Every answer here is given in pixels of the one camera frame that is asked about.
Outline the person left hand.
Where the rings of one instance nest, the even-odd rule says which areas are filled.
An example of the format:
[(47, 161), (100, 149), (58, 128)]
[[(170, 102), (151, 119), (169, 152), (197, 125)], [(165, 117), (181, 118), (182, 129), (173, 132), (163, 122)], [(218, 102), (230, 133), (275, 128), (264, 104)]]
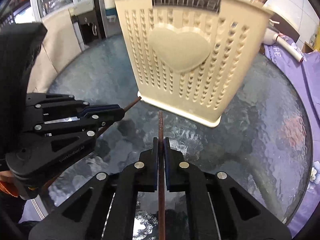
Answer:
[(18, 189), (14, 184), (14, 175), (10, 171), (0, 172), (0, 188), (2, 192), (10, 196), (19, 196)]

